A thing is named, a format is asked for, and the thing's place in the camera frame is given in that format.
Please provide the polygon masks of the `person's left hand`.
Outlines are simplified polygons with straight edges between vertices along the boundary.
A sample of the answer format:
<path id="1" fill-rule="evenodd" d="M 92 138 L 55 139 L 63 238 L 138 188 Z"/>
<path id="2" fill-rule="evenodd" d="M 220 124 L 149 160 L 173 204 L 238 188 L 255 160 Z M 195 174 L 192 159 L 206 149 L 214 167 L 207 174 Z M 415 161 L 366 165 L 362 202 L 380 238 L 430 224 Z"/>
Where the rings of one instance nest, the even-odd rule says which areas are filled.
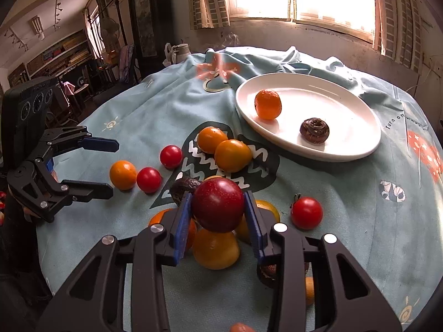
<path id="1" fill-rule="evenodd" d="M 37 219 L 40 219 L 38 215 L 36 215 L 35 212 L 31 211 L 27 207 L 25 207 L 21 202 L 19 202 L 15 196 L 13 195 L 10 188 L 7 189 L 8 194 L 8 203 L 10 204 L 9 209 L 12 211 L 20 211 L 22 215 L 24 216 L 25 220 L 28 222 L 31 222 L 31 217 L 36 217 Z"/>

